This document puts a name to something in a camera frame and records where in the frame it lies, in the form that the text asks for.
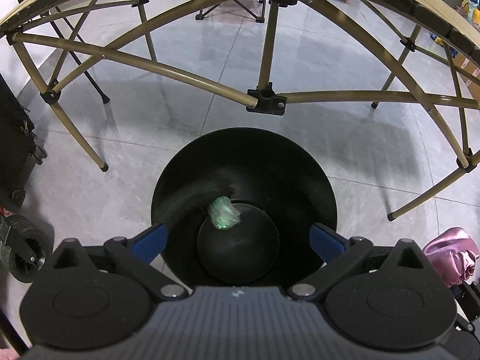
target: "green plastic wrapper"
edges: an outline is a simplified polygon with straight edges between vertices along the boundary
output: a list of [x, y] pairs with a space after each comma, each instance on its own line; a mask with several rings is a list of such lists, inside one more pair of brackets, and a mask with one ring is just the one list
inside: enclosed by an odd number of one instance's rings
[[216, 198], [208, 207], [212, 225], [219, 230], [228, 230], [240, 223], [240, 212], [226, 196]]

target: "pink bag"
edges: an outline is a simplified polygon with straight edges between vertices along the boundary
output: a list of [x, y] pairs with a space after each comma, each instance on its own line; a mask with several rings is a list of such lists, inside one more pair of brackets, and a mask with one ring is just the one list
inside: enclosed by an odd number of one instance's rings
[[479, 249], [461, 227], [452, 227], [430, 241], [423, 253], [448, 287], [473, 275]]

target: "cardboard box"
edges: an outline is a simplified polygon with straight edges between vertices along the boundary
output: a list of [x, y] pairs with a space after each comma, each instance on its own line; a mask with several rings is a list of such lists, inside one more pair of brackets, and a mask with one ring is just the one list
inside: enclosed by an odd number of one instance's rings
[[[478, 75], [480, 74], [480, 69], [460, 53], [457, 54], [453, 62], [455, 66], [459, 66], [460, 68], [464, 69], [466, 72], [472, 74], [475, 77], [478, 77]], [[474, 84], [468, 78], [462, 76], [461, 74], [460, 77], [464, 80], [465, 85], [469, 89], [472, 97], [480, 103], [480, 87], [477, 84]]]

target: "gray tile floor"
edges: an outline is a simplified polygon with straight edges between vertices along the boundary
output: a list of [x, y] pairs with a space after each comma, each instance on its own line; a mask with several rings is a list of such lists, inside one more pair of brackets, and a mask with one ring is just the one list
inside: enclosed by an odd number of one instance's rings
[[[148, 17], [186, 0], [154, 0]], [[258, 10], [255, 0], [243, 0]], [[359, 1], [334, 2], [372, 33], [395, 56], [402, 45]], [[413, 24], [388, 17], [409, 35]], [[380, 89], [389, 71], [328, 20], [299, 4], [280, 9], [271, 79], [277, 92]], [[91, 14], [81, 31], [86, 42], [105, 44], [139, 24], [136, 9], [110, 8]], [[238, 90], [256, 86], [266, 26], [233, 3], [204, 21], [185, 17], [152, 33], [159, 61], [201, 74]], [[423, 31], [419, 43], [439, 54]], [[123, 49], [148, 57], [144, 39]], [[42, 67], [55, 63], [49, 58]], [[65, 74], [73, 67], [68, 59]], [[449, 69], [418, 52], [405, 63], [427, 92], [454, 95]], [[208, 92], [102, 61], [91, 72], [111, 98], [103, 105], [84, 76], [66, 87], [61, 105], [110, 170], [102, 173], [66, 132], [32, 83], [21, 93], [49, 157], [35, 167], [22, 208], [54, 230], [55, 243], [76, 237], [85, 245], [117, 235], [130, 237], [150, 225], [155, 183], [167, 162], [185, 144], [220, 128], [251, 126], [278, 132], [303, 146], [332, 183], [338, 205], [338, 232], [363, 235], [378, 245], [409, 237], [423, 247], [439, 232], [464, 227], [480, 245], [480, 171], [394, 222], [386, 214], [415, 198], [455, 169], [455, 155], [417, 105], [385, 103], [295, 104], [283, 117], [251, 114], [239, 104]], [[394, 90], [406, 90], [397, 80]], [[462, 83], [465, 97], [470, 97]], [[459, 137], [457, 109], [441, 113]], [[480, 146], [480, 114], [467, 110], [471, 147]], [[161, 259], [155, 267], [171, 275]], [[18, 306], [27, 285], [9, 277], [7, 312], [20, 328]]]

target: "black bag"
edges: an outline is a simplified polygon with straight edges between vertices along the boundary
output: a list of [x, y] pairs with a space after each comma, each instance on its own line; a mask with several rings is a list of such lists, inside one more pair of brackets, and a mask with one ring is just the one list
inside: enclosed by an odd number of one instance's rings
[[35, 128], [25, 109], [0, 75], [0, 189], [12, 203], [25, 197], [21, 174], [30, 154], [35, 154]]

